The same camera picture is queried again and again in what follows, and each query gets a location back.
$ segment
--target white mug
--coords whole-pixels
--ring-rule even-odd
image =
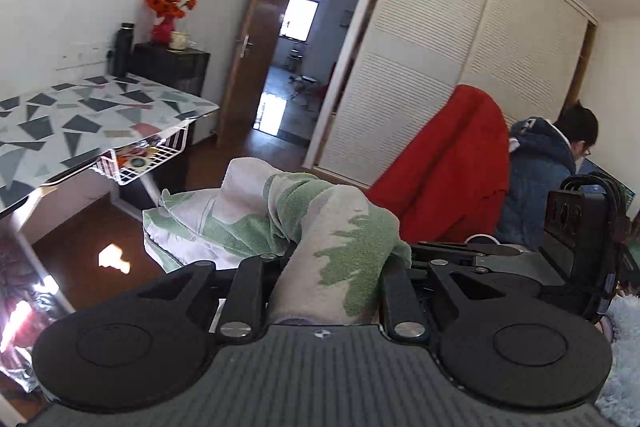
[[[184,32],[171,32],[171,42],[169,43],[169,48],[172,50],[186,50],[189,42],[187,39],[189,38],[188,33]]]

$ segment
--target orange flower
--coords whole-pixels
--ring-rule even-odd
[[[144,0],[146,6],[151,8],[158,17],[171,16],[177,19],[183,18],[186,13],[184,9],[193,10],[196,7],[196,0],[189,0],[183,4],[182,0]]]

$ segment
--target door handle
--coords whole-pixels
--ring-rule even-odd
[[[245,35],[244,39],[242,39],[242,41],[238,40],[238,42],[242,43],[242,46],[240,48],[240,58],[244,59],[244,56],[246,54],[247,48],[249,48],[249,46],[253,46],[254,43],[249,41],[249,34]]]

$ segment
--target metal screw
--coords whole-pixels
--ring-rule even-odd
[[[401,322],[400,324],[396,324],[394,331],[405,339],[415,339],[426,330],[424,326],[417,322]]]
[[[251,333],[251,326],[246,322],[233,321],[223,324],[220,333],[225,337],[240,339]]]

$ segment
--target plastic bag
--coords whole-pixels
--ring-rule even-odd
[[[42,331],[65,315],[51,276],[41,280],[19,245],[0,237],[0,371],[30,393],[38,386],[31,351]]]

